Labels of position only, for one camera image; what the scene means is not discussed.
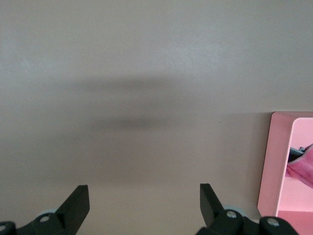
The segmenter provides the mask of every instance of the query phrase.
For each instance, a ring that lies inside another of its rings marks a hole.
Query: pink box
[[[313,112],[272,114],[258,209],[288,221],[300,235],[313,234],[313,188],[286,177],[290,147],[313,143]]]

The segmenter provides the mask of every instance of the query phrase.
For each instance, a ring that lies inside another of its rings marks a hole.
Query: wall surface
[[[0,221],[88,184],[83,234],[256,209],[270,115],[312,111],[313,2],[1,0]]]

